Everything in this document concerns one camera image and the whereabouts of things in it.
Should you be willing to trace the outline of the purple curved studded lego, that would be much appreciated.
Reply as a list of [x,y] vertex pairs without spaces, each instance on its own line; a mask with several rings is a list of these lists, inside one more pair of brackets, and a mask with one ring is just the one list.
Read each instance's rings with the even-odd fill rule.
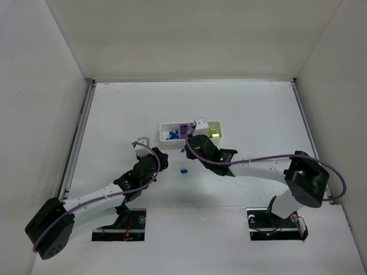
[[179,127],[179,138],[182,140],[186,139],[188,133],[189,133],[189,125],[181,124]]

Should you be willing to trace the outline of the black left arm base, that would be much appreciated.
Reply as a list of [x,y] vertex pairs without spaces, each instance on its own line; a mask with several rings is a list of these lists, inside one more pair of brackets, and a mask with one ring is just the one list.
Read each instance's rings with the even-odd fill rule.
[[145,240],[146,209],[129,209],[126,205],[116,208],[117,219],[111,225],[92,232],[94,242],[140,242]]

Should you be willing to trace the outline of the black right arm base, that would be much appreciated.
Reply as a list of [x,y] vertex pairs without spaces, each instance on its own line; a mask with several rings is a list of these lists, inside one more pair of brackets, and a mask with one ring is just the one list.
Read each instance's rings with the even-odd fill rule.
[[305,241],[309,230],[303,217],[293,212],[283,219],[271,212],[274,196],[267,208],[247,208],[251,241]]

